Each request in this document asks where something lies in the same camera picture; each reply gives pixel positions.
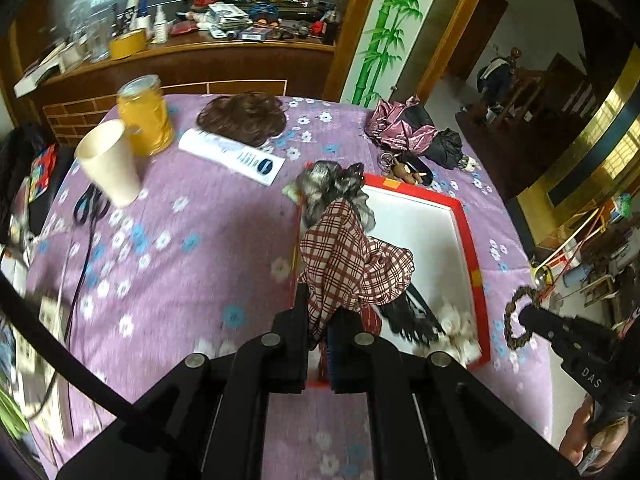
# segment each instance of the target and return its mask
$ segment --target screw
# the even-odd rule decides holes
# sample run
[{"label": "screw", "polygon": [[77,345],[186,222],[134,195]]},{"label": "screw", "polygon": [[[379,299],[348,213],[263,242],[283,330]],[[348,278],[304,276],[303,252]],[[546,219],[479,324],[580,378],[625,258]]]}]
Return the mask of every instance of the screw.
[{"label": "screw", "polygon": [[262,336],[262,338],[260,339],[260,342],[264,346],[277,346],[280,344],[281,340],[282,338],[275,332],[267,332],[265,335]]},{"label": "screw", "polygon": [[376,340],[369,332],[360,332],[353,338],[354,343],[358,346],[369,346]]},{"label": "screw", "polygon": [[431,354],[431,362],[440,368],[445,368],[451,364],[451,356],[444,352],[434,352]]},{"label": "screw", "polygon": [[204,364],[204,355],[189,354],[184,360],[184,364],[189,368],[200,368]]}]

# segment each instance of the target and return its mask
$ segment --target glass jar with yellow contents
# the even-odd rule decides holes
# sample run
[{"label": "glass jar with yellow contents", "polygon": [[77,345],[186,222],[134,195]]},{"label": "glass jar with yellow contents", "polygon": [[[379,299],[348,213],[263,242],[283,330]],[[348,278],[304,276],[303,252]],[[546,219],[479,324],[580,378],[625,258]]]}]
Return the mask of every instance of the glass jar with yellow contents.
[{"label": "glass jar with yellow contents", "polygon": [[118,90],[117,100],[120,118],[132,126],[129,140],[135,155],[153,155],[171,143],[174,128],[157,75],[129,81]]}]

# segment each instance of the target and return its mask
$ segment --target white bottle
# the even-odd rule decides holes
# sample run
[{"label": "white bottle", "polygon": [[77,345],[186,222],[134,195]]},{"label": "white bottle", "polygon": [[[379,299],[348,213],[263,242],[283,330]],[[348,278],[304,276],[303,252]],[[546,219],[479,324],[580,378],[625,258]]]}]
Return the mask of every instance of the white bottle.
[{"label": "white bottle", "polygon": [[158,10],[156,10],[154,34],[156,35],[156,43],[166,43],[169,39],[169,34],[166,30],[166,16],[164,15],[164,10],[162,10],[162,4],[158,5]]}]

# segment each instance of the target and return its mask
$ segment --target red plaid fabric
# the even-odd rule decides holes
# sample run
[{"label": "red plaid fabric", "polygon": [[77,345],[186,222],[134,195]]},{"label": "red plaid fabric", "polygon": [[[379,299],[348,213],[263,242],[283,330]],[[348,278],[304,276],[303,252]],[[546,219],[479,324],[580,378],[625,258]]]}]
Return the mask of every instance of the red plaid fabric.
[{"label": "red plaid fabric", "polygon": [[300,253],[309,287],[309,333],[316,343],[338,307],[362,312],[388,303],[404,292],[414,272],[411,251],[365,236],[343,198],[331,202],[305,233]]}]

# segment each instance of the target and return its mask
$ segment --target black scissors handle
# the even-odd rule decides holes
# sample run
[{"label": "black scissors handle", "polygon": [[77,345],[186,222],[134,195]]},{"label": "black scissors handle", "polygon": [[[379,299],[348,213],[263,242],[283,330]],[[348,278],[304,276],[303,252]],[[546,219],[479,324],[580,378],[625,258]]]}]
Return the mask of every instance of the black scissors handle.
[{"label": "black scissors handle", "polygon": [[103,200],[102,191],[94,184],[89,184],[89,187],[74,207],[74,221],[76,225],[84,225],[89,219],[89,215],[96,220],[104,218],[107,215],[109,206],[109,200],[106,198]]}]

